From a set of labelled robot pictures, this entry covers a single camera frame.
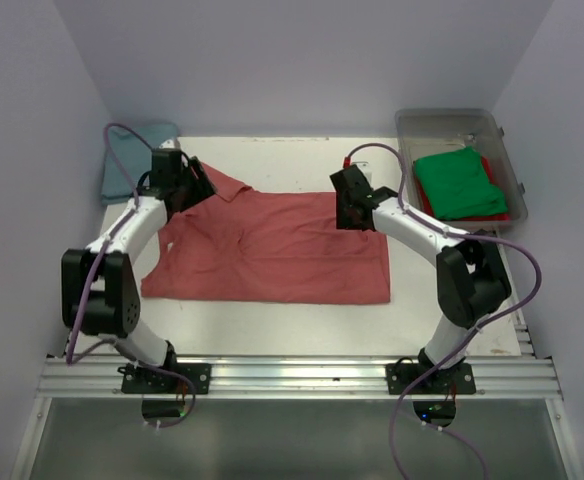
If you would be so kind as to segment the clear plastic bin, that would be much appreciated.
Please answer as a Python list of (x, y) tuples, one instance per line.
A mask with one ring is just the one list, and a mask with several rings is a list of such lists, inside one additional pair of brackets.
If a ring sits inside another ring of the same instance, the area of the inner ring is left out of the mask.
[(414, 162), (422, 157), (472, 147), (486, 157), (497, 185), (506, 197), (509, 221), (455, 222), (452, 227), (468, 231), (505, 232), (528, 217), (524, 188), (517, 180), (503, 143), (503, 130), (486, 110), (476, 108), (406, 108), (395, 114), (400, 153), (408, 163), (406, 198), (421, 210), (414, 184)]

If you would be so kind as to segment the salmon pink t shirt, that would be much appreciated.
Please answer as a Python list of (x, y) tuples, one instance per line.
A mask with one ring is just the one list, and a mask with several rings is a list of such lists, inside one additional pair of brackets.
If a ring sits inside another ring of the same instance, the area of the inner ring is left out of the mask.
[(159, 231), (145, 298), (381, 305), (391, 300), (388, 242), (336, 226), (333, 192), (266, 193), (211, 166), (216, 193)]

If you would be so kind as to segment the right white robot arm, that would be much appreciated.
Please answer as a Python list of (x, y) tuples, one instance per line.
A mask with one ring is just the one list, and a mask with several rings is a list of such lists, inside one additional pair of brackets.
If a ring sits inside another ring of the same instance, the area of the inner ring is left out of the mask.
[(388, 187), (373, 189), (355, 165), (330, 180), (339, 229), (382, 233), (435, 269), (441, 319), (414, 361), (401, 358), (385, 367), (388, 393), (436, 395), (456, 386), (462, 394), (474, 394), (472, 369), (465, 363), (468, 339), (512, 293), (496, 244), (469, 239), (466, 231), (413, 209)]

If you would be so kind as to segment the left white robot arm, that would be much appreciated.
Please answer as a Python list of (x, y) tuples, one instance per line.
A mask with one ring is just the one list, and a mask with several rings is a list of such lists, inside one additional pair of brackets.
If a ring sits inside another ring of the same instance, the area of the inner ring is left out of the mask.
[(199, 159), (179, 148), (154, 149), (142, 178), (148, 182), (132, 187), (123, 213), (105, 233), (61, 258), (68, 365), (109, 344), (136, 366), (173, 374), (173, 346), (142, 320), (133, 264), (174, 215), (213, 197), (216, 189)]

